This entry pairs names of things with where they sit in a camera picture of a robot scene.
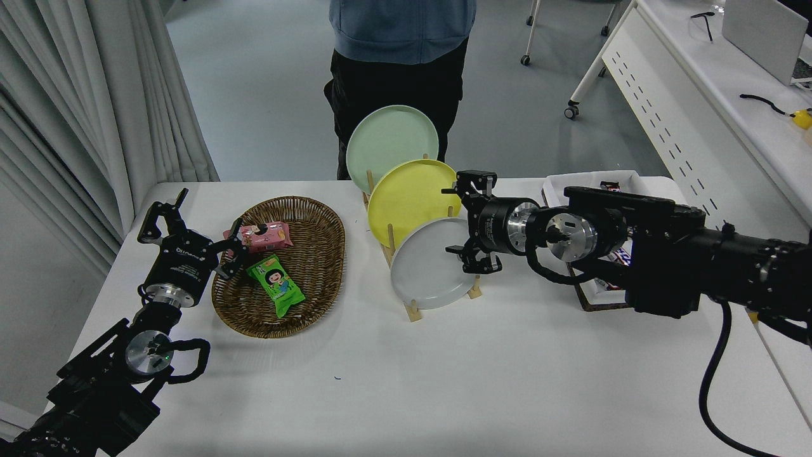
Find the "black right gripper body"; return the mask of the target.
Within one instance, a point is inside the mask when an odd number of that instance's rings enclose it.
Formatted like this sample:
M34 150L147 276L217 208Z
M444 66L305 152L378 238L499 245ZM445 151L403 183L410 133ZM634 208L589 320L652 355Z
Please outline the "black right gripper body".
M508 219L516 208L515 200L485 195L466 197L469 233L484 253L516 254L508 234Z

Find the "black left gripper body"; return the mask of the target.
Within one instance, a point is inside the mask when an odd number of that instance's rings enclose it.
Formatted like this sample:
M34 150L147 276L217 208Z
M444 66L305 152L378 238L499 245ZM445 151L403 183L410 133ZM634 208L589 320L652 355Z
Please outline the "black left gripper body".
M180 289L180 299L200 299L219 262L213 246L212 240L198 232L163 237L144 292L156 295L161 290Z

